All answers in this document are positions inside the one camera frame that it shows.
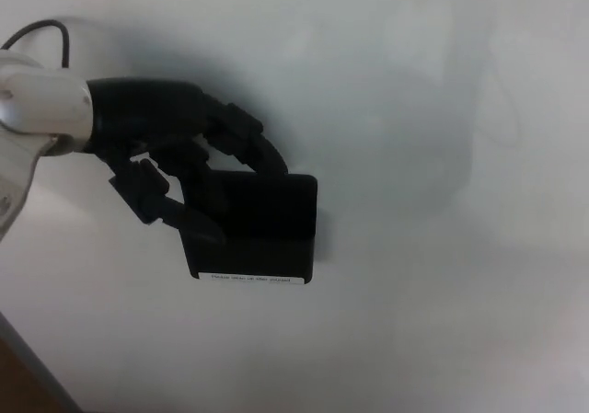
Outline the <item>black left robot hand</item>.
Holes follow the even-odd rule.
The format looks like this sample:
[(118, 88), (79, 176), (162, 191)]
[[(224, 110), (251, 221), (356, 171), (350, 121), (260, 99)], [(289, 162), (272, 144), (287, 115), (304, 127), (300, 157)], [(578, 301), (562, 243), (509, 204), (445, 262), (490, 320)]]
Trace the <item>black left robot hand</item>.
[(215, 219), (228, 202), (197, 137), (257, 174), (288, 172), (258, 119), (193, 83), (110, 78), (88, 87), (93, 129), (85, 150), (110, 168), (111, 186), (144, 224), (160, 220), (205, 242), (225, 242)]

